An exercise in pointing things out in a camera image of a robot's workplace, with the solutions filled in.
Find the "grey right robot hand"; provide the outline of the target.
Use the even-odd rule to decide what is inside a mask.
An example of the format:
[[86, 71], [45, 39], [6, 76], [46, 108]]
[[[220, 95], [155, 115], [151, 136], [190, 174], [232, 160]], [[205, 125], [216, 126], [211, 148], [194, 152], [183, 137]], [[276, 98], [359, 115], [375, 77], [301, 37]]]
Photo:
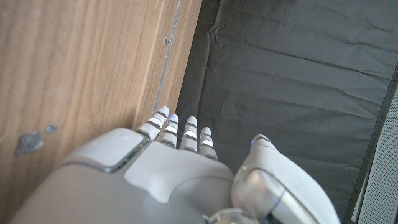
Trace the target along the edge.
[[237, 173], [218, 160], [211, 130], [162, 107], [68, 155], [13, 223], [338, 223], [322, 187], [256, 135]]

